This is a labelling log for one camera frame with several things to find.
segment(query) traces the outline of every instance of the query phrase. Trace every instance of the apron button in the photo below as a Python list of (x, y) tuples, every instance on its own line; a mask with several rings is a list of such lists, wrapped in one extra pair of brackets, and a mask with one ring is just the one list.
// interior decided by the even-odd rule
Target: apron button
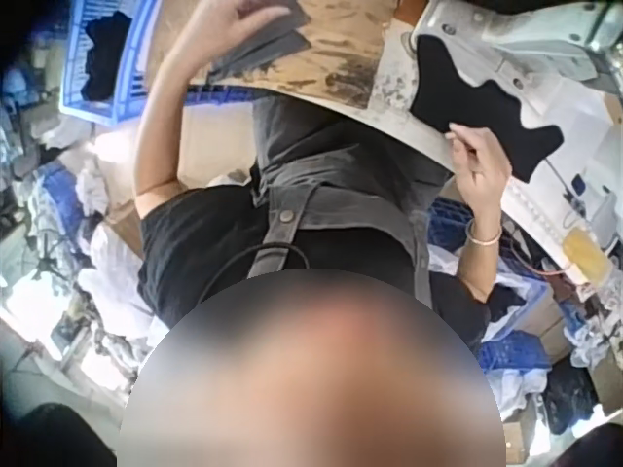
[(279, 214), (279, 221), (283, 224), (288, 224), (294, 220), (294, 212), (292, 211), (281, 211)]

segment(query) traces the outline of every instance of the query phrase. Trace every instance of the gray apron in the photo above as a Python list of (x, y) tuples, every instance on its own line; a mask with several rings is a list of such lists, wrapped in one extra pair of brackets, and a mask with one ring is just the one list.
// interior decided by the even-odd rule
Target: gray apron
[[(384, 232), (409, 253), (415, 270), (416, 299), (432, 307), (425, 213), (413, 212), (410, 219), (383, 198), (323, 185), (276, 186), (269, 189), (269, 198), (269, 229), (264, 243), (292, 243), (298, 230), (370, 228)], [(278, 248), (260, 251), (248, 277), (283, 270), (288, 253)]]
[[(256, 101), (253, 121), (255, 204), (270, 206), (264, 243), (292, 243), (298, 230), (384, 232), (411, 256), (416, 299), (431, 307), (426, 209), (450, 172), (368, 126), (288, 96)], [(288, 253), (260, 251), (248, 277), (282, 270)]]

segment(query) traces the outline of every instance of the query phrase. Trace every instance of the wrist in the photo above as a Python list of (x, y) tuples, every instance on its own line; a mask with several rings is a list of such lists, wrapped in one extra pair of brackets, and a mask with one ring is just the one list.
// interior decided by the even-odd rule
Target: wrist
[(210, 61), (210, 59), (206, 59), (203, 63), (199, 63), (197, 60), (192, 60), (192, 56), (193, 54), (189, 49), (185, 50), (183, 47), (175, 45), (166, 56), (162, 69), (170, 80), (184, 81), (184, 84), (187, 85), (202, 69), (202, 66)]
[(501, 229), (501, 209), (492, 212), (475, 213), (472, 234), (481, 241), (489, 241), (499, 235)]

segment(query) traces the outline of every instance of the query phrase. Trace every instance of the black shirt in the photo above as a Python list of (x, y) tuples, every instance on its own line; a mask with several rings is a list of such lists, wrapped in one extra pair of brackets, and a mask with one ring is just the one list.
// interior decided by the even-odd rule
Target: black shirt
[[(249, 187), (193, 190), (154, 209), (142, 222), (145, 263), (139, 293), (172, 328), (193, 310), (204, 287), (237, 253), (263, 242), (268, 206), (255, 207)], [(367, 275), (414, 294), (414, 267), (402, 245), (374, 229), (298, 231), (293, 244), (314, 269)], [(219, 277), (210, 295), (243, 281), (255, 255), (247, 255)], [(286, 269), (302, 260), (288, 255)], [(456, 277), (431, 272), (433, 309), (473, 350), (489, 321), (487, 307)]]

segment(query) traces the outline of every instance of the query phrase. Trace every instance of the yellow object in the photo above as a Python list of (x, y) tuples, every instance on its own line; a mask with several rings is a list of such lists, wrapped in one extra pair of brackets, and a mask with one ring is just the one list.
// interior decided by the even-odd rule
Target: yellow object
[(585, 231), (574, 227), (563, 240), (563, 250), (596, 287), (605, 283), (613, 264)]

